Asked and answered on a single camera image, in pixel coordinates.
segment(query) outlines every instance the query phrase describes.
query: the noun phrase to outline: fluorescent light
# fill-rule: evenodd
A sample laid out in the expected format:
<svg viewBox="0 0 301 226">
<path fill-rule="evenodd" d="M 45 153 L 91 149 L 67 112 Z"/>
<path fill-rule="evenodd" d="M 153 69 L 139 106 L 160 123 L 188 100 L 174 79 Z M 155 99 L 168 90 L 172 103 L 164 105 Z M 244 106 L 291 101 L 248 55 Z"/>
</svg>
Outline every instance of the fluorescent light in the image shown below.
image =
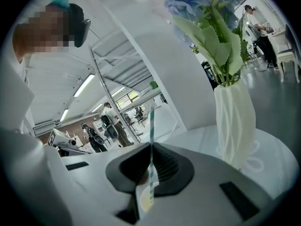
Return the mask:
<svg viewBox="0 0 301 226">
<path fill-rule="evenodd" d="M 102 106 L 103 104 L 100 104 L 100 105 L 98 105 L 93 111 L 92 111 L 92 113 L 94 112 L 94 111 L 96 111 L 100 106 Z"/>
<path fill-rule="evenodd" d="M 79 94 L 84 90 L 84 88 L 88 85 L 88 83 L 94 78 L 95 75 L 90 74 L 85 79 L 85 81 L 81 84 L 80 88 L 75 92 L 74 97 L 79 96 Z"/>
<path fill-rule="evenodd" d="M 117 95 L 119 92 L 123 91 L 124 90 L 124 87 L 122 87 L 121 89 L 117 90 L 113 95 L 112 97 L 114 97 L 115 95 Z"/>
<path fill-rule="evenodd" d="M 66 114 L 68 113 L 69 109 L 66 109 L 61 117 L 60 122 L 62 122 L 65 119 Z"/>
</svg>

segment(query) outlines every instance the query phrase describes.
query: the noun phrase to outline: ceiling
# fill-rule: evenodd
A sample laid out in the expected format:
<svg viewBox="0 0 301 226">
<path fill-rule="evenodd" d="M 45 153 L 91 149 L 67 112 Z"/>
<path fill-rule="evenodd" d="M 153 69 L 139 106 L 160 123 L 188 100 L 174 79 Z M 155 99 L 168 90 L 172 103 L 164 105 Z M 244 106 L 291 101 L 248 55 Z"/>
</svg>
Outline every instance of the ceiling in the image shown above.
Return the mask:
<svg viewBox="0 0 301 226">
<path fill-rule="evenodd" d="M 24 9 L 19 23 L 25 22 L 34 12 L 42 11 L 51 0 L 32 0 Z M 121 87 L 142 91 L 153 80 L 150 71 L 124 33 L 114 24 L 99 0 L 70 0 L 83 8 L 85 18 L 91 19 L 87 40 L 81 48 L 70 48 L 68 52 L 35 54 L 26 59 L 30 89 L 35 94 L 31 110 L 35 124 L 60 120 L 65 109 L 69 109 L 64 122 L 91 113 L 106 94 L 95 76 L 83 92 L 74 98 L 75 91 L 90 73 L 95 73 L 89 46 L 95 58 L 132 56 L 134 58 L 97 60 L 97 66 L 107 78 L 111 93 Z M 150 9 L 164 19 L 169 14 L 163 8 L 163 0 L 145 0 Z"/>
</svg>

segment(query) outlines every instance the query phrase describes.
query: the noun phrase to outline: man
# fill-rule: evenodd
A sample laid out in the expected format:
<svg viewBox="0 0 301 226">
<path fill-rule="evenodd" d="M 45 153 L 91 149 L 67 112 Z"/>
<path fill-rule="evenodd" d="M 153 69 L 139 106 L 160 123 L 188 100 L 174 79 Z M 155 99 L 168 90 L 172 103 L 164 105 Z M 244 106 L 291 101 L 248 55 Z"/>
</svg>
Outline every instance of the man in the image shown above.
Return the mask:
<svg viewBox="0 0 301 226">
<path fill-rule="evenodd" d="M 265 32 L 267 29 L 262 26 L 254 16 L 254 8 L 251 8 L 250 5 L 245 5 L 245 11 L 247 12 L 247 19 L 251 25 L 250 27 L 257 38 L 256 45 L 263 51 L 264 56 L 268 61 L 268 67 L 273 66 L 275 71 L 279 71 L 276 54 Z"/>
<path fill-rule="evenodd" d="M 80 47 L 86 40 L 90 23 L 90 20 L 84 20 L 83 10 L 78 5 L 69 4 L 69 0 L 53 0 L 27 23 L 17 24 L 11 29 L 1 53 L 0 65 L 11 66 L 28 86 L 25 55 L 51 52 L 54 48 L 69 46 L 71 41 Z M 34 136 L 33 127 L 32 113 L 28 109 L 20 131 Z"/>
<path fill-rule="evenodd" d="M 121 124 L 118 122 L 118 116 L 116 115 L 115 111 L 112 109 L 109 102 L 103 104 L 104 110 L 102 115 L 106 115 L 111 121 L 113 126 L 116 128 L 118 132 L 118 141 L 123 147 L 128 145 L 133 145 L 133 142 L 130 142 L 127 138 L 127 133 L 123 130 Z"/>
</svg>

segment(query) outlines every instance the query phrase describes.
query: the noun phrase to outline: metal pole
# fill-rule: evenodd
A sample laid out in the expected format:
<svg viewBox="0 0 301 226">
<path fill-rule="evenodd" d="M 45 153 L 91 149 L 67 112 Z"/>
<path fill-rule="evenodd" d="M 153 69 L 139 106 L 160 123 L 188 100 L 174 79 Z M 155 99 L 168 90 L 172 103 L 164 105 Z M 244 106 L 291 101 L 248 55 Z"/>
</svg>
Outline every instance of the metal pole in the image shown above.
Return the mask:
<svg viewBox="0 0 301 226">
<path fill-rule="evenodd" d="M 124 129 L 126 130 L 126 132 L 133 138 L 133 140 L 136 140 L 137 142 L 140 143 L 138 136 L 130 129 L 129 125 L 124 120 L 123 115 L 120 114 L 119 110 L 117 109 L 117 107 L 113 101 L 112 95 L 111 95 L 110 91 L 108 90 L 107 85 L 104 81 L 104 78 L 97 67 L 91 46 L 89 46 L 89 50 L 90 50 L 90 55 L 93 60 L 93 66 L 94 66 L 95 72 L 98 75 L 98 78 L 99 78 L 102 88 L 104 89 L 105 93 L 107 94 L 108 100 L 109 100 L 113 110 L 115 111 L 116 115 L 119 115 L 119 119 L 120 119 L 121 123 L 124 125 Z"/>
</svg>

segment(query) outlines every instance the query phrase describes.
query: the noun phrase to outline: white tablecloth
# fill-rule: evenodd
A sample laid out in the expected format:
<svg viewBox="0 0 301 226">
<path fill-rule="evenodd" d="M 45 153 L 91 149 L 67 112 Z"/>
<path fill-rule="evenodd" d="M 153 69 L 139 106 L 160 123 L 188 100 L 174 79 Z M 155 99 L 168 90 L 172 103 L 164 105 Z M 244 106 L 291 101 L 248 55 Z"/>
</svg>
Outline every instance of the white tablecloth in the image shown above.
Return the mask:
<svg viewBox="0 0 301 226">
<path fill-rule="evenodd" d="M 217 126 L 190 130 L 164 143 L 221 159 Z M 256 129 L 254 144 L 241 172 L 257 182 L 272 198 L 276 198 L 294 185 L 300 169 L 293 153 L 285 144 Z"/>
</svg>

